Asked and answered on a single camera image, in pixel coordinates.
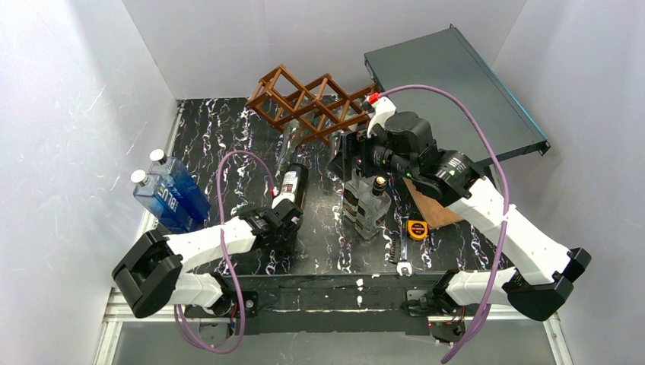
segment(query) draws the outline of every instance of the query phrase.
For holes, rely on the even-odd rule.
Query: white wall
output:
[[[524,0],[124,0],[177,99],[248,97],[284,63],[309,82],[370,83],[363,54],[455,24],[493,62]]]
[[[121,1],[0,14],[0,363],[88,364],[176,102]]]
[[[575,363],[645,363],[645,7],[529,0],[493,68],[553,148],[512,160],[511,198],[593,260],[560,311]]]

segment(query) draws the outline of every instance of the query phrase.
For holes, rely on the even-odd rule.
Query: orange tape measure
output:
[[[427,236],[427,223],[409,220],[408,235],[415,241],[422,241]]]

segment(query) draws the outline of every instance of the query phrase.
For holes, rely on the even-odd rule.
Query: blue bottle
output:
[[[159,175],[166,180],[170,191],[180,201],[180,205],[196,221],[203,221],[211,210],[211,203],[192,179],[186,166],[177,157],[168,157],[163,150],[150,153],[152,166],[150,174]]]
[[[158,175],[148,175],[136,170],[130,177],[137,184],[132,194],[141,205],[152,213],[159,223],[172,233],[192,232],[197,228],[195,221],[168,189],[167,183]]]

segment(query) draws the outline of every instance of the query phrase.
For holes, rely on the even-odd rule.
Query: purple cable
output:
[[[428,85],[421,85],[421,84],[411,84],[411,85],[404,85],[404,86],[399,86],[399,87],[394,87],[393,89],[390,89],[388,91],[384,91],[380,93],[380,97],[386,97],[390,94],[403,91],[403,90],[413,90],[413,89],[421,89],[421,90],[428,90],[432,91],[433,93],[442,95],[453,103],[457,105],[465,114],[466,118],[470,121],[472,124],[473,128],[475,128],[475,131],[479,135],[479,138],[481,139],[481,142],[484,144],[484,147],[486,147],[486,151],[488,152],[489,155],[491,155],[491,159],[493,160],[493,165],[495,166],[495,169],[497,170],[497,173],[500,174],[500,181],[501,181],[501,187],[502,187],[502,196],[504,197],[504,212],[503,214],[506,215],[508,213],[508,208],[510,206],[510,195],[508,192],[508,181],[506,179],[506,175],[504,174],[504,171],[502,170],[502,166],[500,165],[500,161],[497,159],[497,156],[495,156],[495,153],[493,152],[493,148],[491,148],[491,145],[488,143],[488,140],[486,139],[486,136],[484,135],[484,132],[481,131],[481,128],[479,128],[479,124],[475,121],[475,118],[472,116],[472,114],[466,109],[466,107],[463,105],[462,102],[457,100],[456,97],[454,97],[452,94],[441,90],[436,87],[428,86]],[[488,298],[491,296],[491,292],[493,291],[493,285],[495,282],[495,276],[497,276],[497,268],[500,265],[500,259],[502,255],[502,247],[504,247],[504,238],[506,237],[506,226],[507,226],[507,221],[503,221],[500,227],[500,238],[497,241],[497,248],[495,249],[495,256],[493,258],[493,265],[491,267],[491,276],[488,278],[488,283],[486,284],[486,291],[484,292],[484,296],[481,299],[481,302],[479,303],[479,306],[477,307],[477,312],[475,312],[475,316],[472,317],[472,322],[470,323],[469,328],[466,330],[465,334],[463,335],[462,339],[457,342],[453,348],[451,348],[446,356],[441,359],[441,363],[447,363],[452,359],[457,352],[459,352],[459,349],[463,347],[463,345],[472,340],[478,333],[481,327],[484,325],[484,322],[486,321],[486,318],[488,317],[488,313],[491,311],[491,305],[488,304]]]
[[[218,171],[217,171],[217,191],[218,191],[218,207],[219,207],[219,213],[220,213],[220,222],[222,224],[226,223],[226,218],[224,216],[224,200],[222,198],[222,193],[221,193],[221,174],[222,171],[224,170],[224,163],[229,159],[229,157],[235,155],[235,154],[245,154],[247,156],[251,156],[253,159],[258,161],[262,167],[264,167],[264,170],[266,171],[266,174],[268,175],[268,188],[269,191],[272,192],[275,184],[273,183],[273,177],[271,175],[271,171],[268,169],[268,166],[266,166],[266,163],[262,161],[260,157],[257,157],[255,154],[248,152],[248,151],[231,151],[222,157],[219,165],[218,165]],[[208,350],[210,352],[216,353],[216,354],[230,354],[231,352],[235,351],[235,349],[240,346],[240,342],[242,342],[242,338],[244,337],[244,329],[246,328],[246,314],[244,311],[244,299],[242,298],[242,289],[240,288],[240,281],[237,280],[237,274],[235,273],[235,267],[233,267],[233,263],[230,261],[230,257],[228,256],[228,251],[226,249],[226,243],[224,242],[224,230],[220,230],[220,246],[222,248],[222,256],[224,257],[224,261],[226,261],[226,265],[230,269],[230,278],[233,280],[233,285],[235,286],[235,293],[237,294],[237,305],[240,308],[240,335],[237,336],[237,340],[233,344],[233,347],[228,349],[228,350],[220,350],[217,347],[223,345],[226,341],[220,343],[220,344],[214,344],[214,345],[209,345],[205,343],[189,326],[188,326],[188,320],[186,319],[186,316],[184,316],[181,306],[175,306],[176,314],[179,314],[182,323],[184,325],[184,330],[192,337],[195,342],[193,343],[192,341],[189,341],[190,344],[197,344],[199,347],[203,348],[204,350]]]

